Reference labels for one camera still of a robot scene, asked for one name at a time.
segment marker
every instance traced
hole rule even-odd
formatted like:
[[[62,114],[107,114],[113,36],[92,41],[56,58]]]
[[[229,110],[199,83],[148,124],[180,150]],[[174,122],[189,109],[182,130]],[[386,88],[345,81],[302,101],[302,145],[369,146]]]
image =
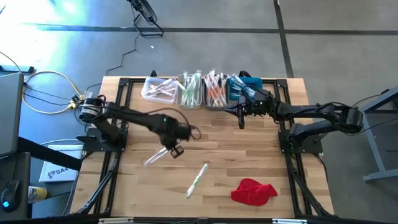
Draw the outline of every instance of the marker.
[[[205,164],[205,165],[201,168],[199,174],[197,175],[197,177],[196,177],[195,180],[193,181],[193,184],[192,184],[191,187],[189,187],[189,189],[187,190],[187,194],[185,195],[186,198],[191,197],[193,191],[195,190],[195,187],[198,185],[198,183],[199,183],[201,177],[202,177],[203,174],[206,172],[208,166],[209,166],[208,164]]]

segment red cloth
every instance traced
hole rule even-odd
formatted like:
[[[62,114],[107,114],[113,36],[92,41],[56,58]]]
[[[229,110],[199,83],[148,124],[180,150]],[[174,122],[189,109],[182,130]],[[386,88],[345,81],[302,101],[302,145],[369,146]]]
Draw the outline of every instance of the red cloth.
[[[271,184],[260,184],[249,178],[243,179],[238,188],[231,191],[231,198],[235,202],[255,206],[265,205],[269,197],[276,196],[278,193]]]

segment wooden table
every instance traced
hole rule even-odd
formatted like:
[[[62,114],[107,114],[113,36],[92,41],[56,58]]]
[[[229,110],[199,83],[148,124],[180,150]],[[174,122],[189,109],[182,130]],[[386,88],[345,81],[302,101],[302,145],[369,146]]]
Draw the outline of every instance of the wooden table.
[[[107,101],[115,101],[119,78],[104,77],[100,94],[105,95]],[[288,78],[287,81],[292,104],[307,105],[303,79]],[[273,90],[267,85],[263,88]],[[152,111],[170,106],[178,108],[177,105],[144,100],[141,89],[142,83],[134,84],[131,109]],[[143,167],[144,161],[162,146],[156,134],[145,127],[130,124],[127,147],[119,166],[113,217],[294,216],[285,157],[280,153],[277,139],[279,126],[270,117],[247,117],[245,129],[240,130],[237,117],[225,112],[207,111],[203,105],[201,110],[182,112],[190,124],[200,128],[202,138],[183,142],[185,153],[179,158],[173,159],[167,155],[146,168]],[[183,121],[173,111],[164,113]],[[295,122],[311,123],[312,120],[296,119]],[[95,152],[83,161],[71,212],[81,208],[97,187],[103,157],[103,152]],[[324,208],[333,213],[322,164],[311,154],[303,154],[302,157],[309,189]],[[209,163],[209,169],[193,195],[186,199],[187,189],[206,162]],[[279,196],[270,198],[261,207],[232,201],[230,192],[247,177],[262,184],[272,184]],[[102,209],[108,198],[107,190],[104,191]],[[302,193],[299,190],[297,194],[304,211]]]

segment green marker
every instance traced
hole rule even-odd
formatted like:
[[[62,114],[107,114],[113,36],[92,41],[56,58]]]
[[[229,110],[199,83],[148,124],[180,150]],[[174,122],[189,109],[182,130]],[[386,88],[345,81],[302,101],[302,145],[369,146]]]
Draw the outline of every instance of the green marker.
[[[187,190],[187,194],[185,195],[186,198],[191,197],[193,191],[195,190],[195,187],[198,185],[198,183],[199,183],[201,177],[202,177],[203,174],[206,172],[208,166],[209,166],[208,164],[205,164],[205,165],[201,168],[199,174],[197,175],[197,177],[196,177],[195,180],[193,181],[193,184],[192,184],[191,187],[189,187],[189,189]]]

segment gray floor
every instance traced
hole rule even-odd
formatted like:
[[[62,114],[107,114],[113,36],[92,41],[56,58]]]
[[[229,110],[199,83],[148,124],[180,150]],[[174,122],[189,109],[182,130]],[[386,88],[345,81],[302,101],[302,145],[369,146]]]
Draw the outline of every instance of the gray floor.
[[[272,0],[149,2],[164,27],[277,28]],[[280,5],[286,29],[398,29],[395,13],[398,2],[393,0],[280,0]],[[38,14],[34,8],[45,9],[45,12]],[[119,65],[121,55],[134,48],[136,33],[50,32],[17,24],[128,27],[131,20],[131,10],[125,0],[40,0],[24,4],[13,1],[0,15],[0,26],[13,33],[0,36],[0,49],[19,64],[65,73],[84,91],[88,85],[100,82],[107,69]],[[294,76],[304,78],[310,103],[352,104],[397,85],[396,35],[287,35],[287,44]],[[278,34],[166,33],[164,38],[139,38],[137,52],[126,55],[123,67],[108,75],[149,75],[153,69],[159,75],[178,75],[182,70],[207,71],[215,67],[225,73],[244,69],[257,77],[286,77],[281,50]],[[57,95],[74,94],[68,83],[55,75],[37,77],[31,85]],[[59,109],[34,99],[29,102],[43,110]],[[83,133],[83,126],[71,111],[48,116],[22,106],[22,137],[44,142],[74,138]],[[398,178],[370,184],[362,180],[362,175],[377,171],[364,135],[348,137],[331,133],[322,144],[336,214],[397,222]],[[33,179],[40,170],[41,162],[34,161]],[[62,185],[68,188],[71,183]],[[66,199],[62,195],[35,204],[34,217],[59,215]]]

